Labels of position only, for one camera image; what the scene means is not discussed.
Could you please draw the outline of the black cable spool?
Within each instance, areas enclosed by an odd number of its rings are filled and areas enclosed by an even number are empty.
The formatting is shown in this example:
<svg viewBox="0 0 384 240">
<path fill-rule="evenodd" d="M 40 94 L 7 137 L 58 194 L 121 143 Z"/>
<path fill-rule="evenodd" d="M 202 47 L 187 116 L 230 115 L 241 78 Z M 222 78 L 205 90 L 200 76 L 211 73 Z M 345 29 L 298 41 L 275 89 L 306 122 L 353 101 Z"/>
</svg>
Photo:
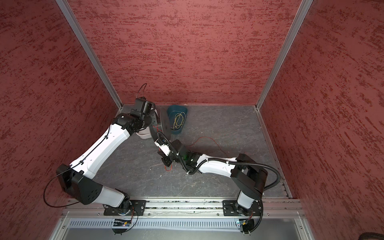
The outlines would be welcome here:
<svg viewBox="0 0 384 240">
<path fill-rule="evenodd" d="M 168 140 L 171 139 L 171 126 L 170 120 L 167 115 L 167 109 L 165 107 L 159 107 L 150 114 L 152 123 L 149 126 L 150 134 L 155 142 L 158 139 L 158 132 L 162 132 Z"/>
</svg>

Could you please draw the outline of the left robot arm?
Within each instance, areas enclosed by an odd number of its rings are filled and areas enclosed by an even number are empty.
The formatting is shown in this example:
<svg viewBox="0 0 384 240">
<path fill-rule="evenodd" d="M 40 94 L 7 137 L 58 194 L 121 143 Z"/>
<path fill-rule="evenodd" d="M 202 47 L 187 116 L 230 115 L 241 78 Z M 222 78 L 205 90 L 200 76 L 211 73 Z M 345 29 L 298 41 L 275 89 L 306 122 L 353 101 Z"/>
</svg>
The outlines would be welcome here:
<svg viewBox="0 0 384 240">
<path fill-rule="evenodd" d="M 63 191 L 83 205 L 99 203 L 126 214 L 131 209 L 129 195 L 105 187 L 93 178 L 120 144 L 156 122 L 156 105 L 144 97 L 137 98 L 131 111 L 112 119 L 106 132 L 84 154 L 69 166 L 62 164 L 57 168 Z"/>
</svg>

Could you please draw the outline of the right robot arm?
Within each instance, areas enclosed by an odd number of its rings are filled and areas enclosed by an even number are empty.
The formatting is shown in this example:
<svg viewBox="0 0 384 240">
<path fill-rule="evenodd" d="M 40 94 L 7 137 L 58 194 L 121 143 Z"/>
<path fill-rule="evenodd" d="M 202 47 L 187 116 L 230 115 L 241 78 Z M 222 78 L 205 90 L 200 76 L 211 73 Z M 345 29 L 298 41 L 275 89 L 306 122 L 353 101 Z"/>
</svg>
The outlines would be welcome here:
<svg viewBox="0 0 384 240">
<path fill-rule="evenodd" d="M 268 172 L 265 167 L 257 164 L 249 156 L 239 154 L 236 158 L 214 158 L 206 154 L 189 151 L 186 146 L 176 140 L 166 143 L 156 140 L 159 155 L 165 166 L 173 162 L 182 165 L 187 175 L 215 174 L 230 178 L 240 189 L 234 209 L 240 216 L 250 214 L 253 204 L 260 203 L 266 189 Z"/>
</svg>

